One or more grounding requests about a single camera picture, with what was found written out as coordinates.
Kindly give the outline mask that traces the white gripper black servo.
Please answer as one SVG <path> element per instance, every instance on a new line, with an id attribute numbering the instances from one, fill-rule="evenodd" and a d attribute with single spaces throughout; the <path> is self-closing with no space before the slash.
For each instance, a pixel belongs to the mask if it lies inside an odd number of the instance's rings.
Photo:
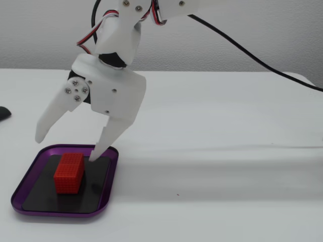
<path id="1" fill-rule="evenodd" d="M 37 122 L 35 141 L 41 143 L 67 111 L 74 111 L 89 97 L 93 111 L 110 117 L 89 156 L 93 162 L 133 124 L 145 95 L 146 79 L 128 68 L 109 67 L 89 54 L 80 54 L 72 71 L 80 77 L 70 78 L 49 103 Z"/>

